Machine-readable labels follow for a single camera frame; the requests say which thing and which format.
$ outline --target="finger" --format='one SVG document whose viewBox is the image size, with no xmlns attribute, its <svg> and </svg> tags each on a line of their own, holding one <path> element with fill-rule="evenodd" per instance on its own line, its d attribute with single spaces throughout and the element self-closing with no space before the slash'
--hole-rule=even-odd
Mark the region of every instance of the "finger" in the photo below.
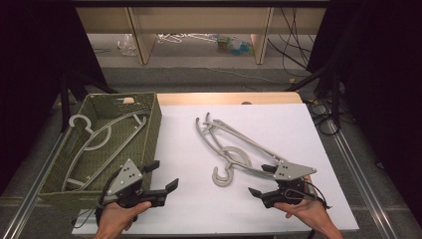
<svg viewBox="0 0 422 239">
<path fill-rule="evenodd" d="M 140 214 L 140 213 L 146 211 L 150 207 L 151 207 L 151 202 L 146 201 L 146 202 L 138 203 L 136 206 L 134 206 L 133 211 L 134 211 L 135 215 L 137 215 L 137 214 Z"/>
<path fill-rule="evenodd" d="M 277 209 L 280 209 L 280 210 L 282 210 L 284 212 L 288 212 L 290 214 L 292 214 L 293 211 L 294 211 L 294 206 L 293 205 L 290 205 L 288 203 L 285 203 L 285 202 L 276 202 L 274 204 L 274 207 L 277 208 Z"/>
</svg>

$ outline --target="gray floor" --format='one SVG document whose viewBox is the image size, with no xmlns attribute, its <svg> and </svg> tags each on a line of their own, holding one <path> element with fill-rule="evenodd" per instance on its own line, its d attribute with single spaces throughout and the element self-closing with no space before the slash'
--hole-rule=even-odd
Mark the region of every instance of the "gray floor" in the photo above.
<svg viewBox="0 0 422 239">
<path fill-rule="evenodd" d="M 236 36 L 250 42 L 248 36 Z M 140 66 L 136 57 L 122 56 L 116 47 L 122 35 L 90 35 L 93 48 L 103 67 L 109 85 L 120 92 L 270 92 L 283 91 L 290 80 L 299 81 L 289 73 L 306 75 L 292 61 L 283 61 L 280 53 L 269 45 L 264 65 L 256 65 L 252 55 L 233 56 L 221 52 L 214 43 L 189 37 L 182 43 L 163 42 L 156 44 L 148 65 Z M 284 48 L 279 36 L 271 40 Z M 301 45 L 312 48 L 308 36 L 301 36 Z M 297 49 L 289 47 L 288 53 L 298 61 L 302 58 Z M 309 84 L 299 91 L 304 100 L 314 98 L 316 83 Z M 90 93 L 99 92 L 89 88 Z M 6 191 L 0 197 L 0 232 L 2 235 L 8 223 L 29 191 L 44 161 L 53 148 L 61 128 L 59 102 L 52 107 L 51 115 L 45 123 L 28 158 L 22 162 Z M 385 211 L 397 238 L 422 238 L 422 230 L 403 202 L 388 175 L 375 166 L 376 156 L 367 143 L 359 125 L 351 115 L 341 119 L 341 133 L 352 150 L 371 189 Z M 320 134 L 320 139 L 338 177 L 346 199 L 358 221 L 360 229 L 344 232 L 345 238 L 383 238 L 355 180 L 346 165 L 344 156 L 333 136 Z M 75 238 L 72 236 L 70 221 L 77 211 L 61 211 L 41 200 L 26 222 L 20 238 Z M 306 234 L 279 235 L 279 238 L 306 238 Z"/>
</svg>

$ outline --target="plastic basket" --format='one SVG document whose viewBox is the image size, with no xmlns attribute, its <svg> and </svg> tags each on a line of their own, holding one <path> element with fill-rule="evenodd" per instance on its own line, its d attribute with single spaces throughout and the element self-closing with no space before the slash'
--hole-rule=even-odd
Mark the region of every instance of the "plastic basket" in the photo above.
<svg viewBox="0 0 422 239">
<path fill-rule="evenodd" d="M 87 117 L 93 131 L 99 130 L 112 120 L 133 112 L 145 111 L 148 114 L 139 115 L 142 120 L 146 116 L 146 124 L 134 135 L 125 147 L 119 149 L 139 126 L 134 117 L 128 117 L 113 123 L 108 140 L 107 130 L 100 132 L 89 143 L 88 147 L 102 145 L 93 150 L 85 150 L 79 156 L 73 167 L 70 178 L 86 182 L 114 153 L 119 153 L 105 167 L 105 169 L 84 190 L 69 188 L 62 190 L 65 177 L 78 152 L 90 139 L 91 134 L 86 130 L 87 122 L 74 119 L 75 126 L 69 127 L 50 165 L 47 176 L 39 192 L 39 197 L 46 203 L 62 209 L 89 209 L 96 205 L 110 176 L 124 162 L 130 158 L 138 166 L 147 165 L 154 161 L 155 149 L 161 124 L 161 110 L 156 93 L 144 94 L 94 94 L 88 95 L 78 115 Z M 151 173 L 143 177 L 142 187 L 149 189 Z"/>
</svg>

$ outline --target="black cable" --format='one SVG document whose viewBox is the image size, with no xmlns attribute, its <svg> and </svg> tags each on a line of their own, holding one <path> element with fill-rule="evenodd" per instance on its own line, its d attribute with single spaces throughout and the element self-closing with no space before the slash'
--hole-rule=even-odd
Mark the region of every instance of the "black cable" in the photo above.
<svg viewBox="0 0 422 239">
<path fill-rule="evenodd" d="M 293 47 L 293 48 L 297 48 L 297 49 L 302 49 L 303 51 L 306 51 L 306 52 L 310 52 L 311 50 L 308 50 L 308 49 L 305 49 L 305 48 L 301 48 L 301 47 L 299 47 L 299 46 L 295 46 L 295 45 L 293 45 L 293 44 L 291 44 L 291 43 L 288 43 L 283 37 L 282 37 L 282 35 L 281 34 L 279 34 L 279 37 L 280 37 L 280 39 L 282 39 L 282 41 L 283 42 L 285 42 L 286 44 L 288 44 L 290 47 Z"/>
<path fill-rule="evenodd" d="M 294 8 L 293 10 L 293 23 L 292 23 L 292 29 L 291 29 L 291 34 L 293 34 L 294 39 L 296 40 L 296 43 L 298 44 L 299 51 L 301 53 L 302 59 L 304 60 L 305 64 L 308 64 L 309 60 L 308 57 L 305 55 L 303 48 L 301 47 L 301 43 L 299 41 L 299 35 L 298 35 L 298 28 L 296 26 L 296 13 L 297 13 L 297 8 Z"/>
<path fill-rule="evenodd" d="M 300 67 L 302 67 L 303 69 L 306 69 L 307 66 L 303 65 L 302 63 L 298 62 L 297 60 L 295 60 L 293 57 L 289 56 L 286 54 L 286 50 L 284 52 L 282 52 L 282 50 L 280 50 L 279 48 L 277 48 L 271 41 L 270 39 L 268 39 L 268 42 L 274 47 L 274 49 L 276 49 L 276 51 L 278 51 L 279 53 L 281 53 L 284 57 L 289 58 L 292 62 L 295 62 L 296 64 L 298 64 Z"/>
<path fill-rule="evenodd" d="M 93 50 L 94 50 L 95 54 L 111 52 L 111 49 L 96 48 L 96 49 L 93 49 Z"/>
<path fill-rule="evenodd" d="M 299 37 L 298 37 L 298 28 L 296 26 L 296 12 L 297 12 L 297 9 L 296 8 L 293 8 L 293 10 L 292 10 L 293 11 L 293 22 L 292 22 L 292 26 L 289 23 L 289 20 L 287 19 L 286 14 L 285 14 L 283 8 L 281 10 L 282 10 L 283 17 L 285 18 L 285 21 L 288 24 L 288 28 L 289 28 L 289 31 L 290 31 L 288 42 L 290 41 L 290 37 L 293 36 L 293 38 L 295 39 L 296 43 L 300 47 L 300 53 L 301 53 L 302 59 L 304 60 L 305 64 L 307 64 L 309 60 L 308 60 L 307 56 L 305 55 L 304 51 L 302 50 L 302 47 L 301 47 L 301 44 L 300 44 L 300 41 L 299 41 Z"/>
<path fill-rule="evenodd" d="M 310 39 L 311 39 L 311 41 L 313 42 L 313 43 L 315 43 L 316 41 L 311 37 L 311 35 L 308 35 L 309 37 L 310 37 Z"/>
</svg>

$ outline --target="metal hook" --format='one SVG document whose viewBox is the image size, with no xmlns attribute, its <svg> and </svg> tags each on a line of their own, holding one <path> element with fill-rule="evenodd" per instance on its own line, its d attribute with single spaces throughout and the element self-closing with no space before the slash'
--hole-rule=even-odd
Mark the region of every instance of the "metal hook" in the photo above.
<svg viewBox="0 0 422 239">
<path fill-rule="evenodd" d="M 91 124 L 90 119 L 88 119 L 88 117 L 83 116 L 83 115 L 74 115 L 74 116 L 72 116 L 69 119 L 69 125 L 71 127 L 74 127 L 75 126 L 74 121 L 75 121 L 76 118 L 81 118 L 81 119 L 85 120 L 85 122 L 87 123 L 87 126 L 85 127 L 85 130 L 88 131 L 90 134 L 93 134 L 94 133 L 93 130 L 91 129 L 91 125 L 92 124 Z"/>
<path fill-rule="evenodd" d="M 233 175 L 234 175 L 234 170 L 232 167 L 232 163 L 229 162 L 226 165 L 226 173 L 227 176 L 220 176 L 218 174 L 218 167 L 214 167 L 213 173 L 212 173 L 212 180 L 214 181 L 215 184 L 221 186 L 221 187 L 226 187 L 228 186 L 232 180 L 233 180 Z"/>
</svg>

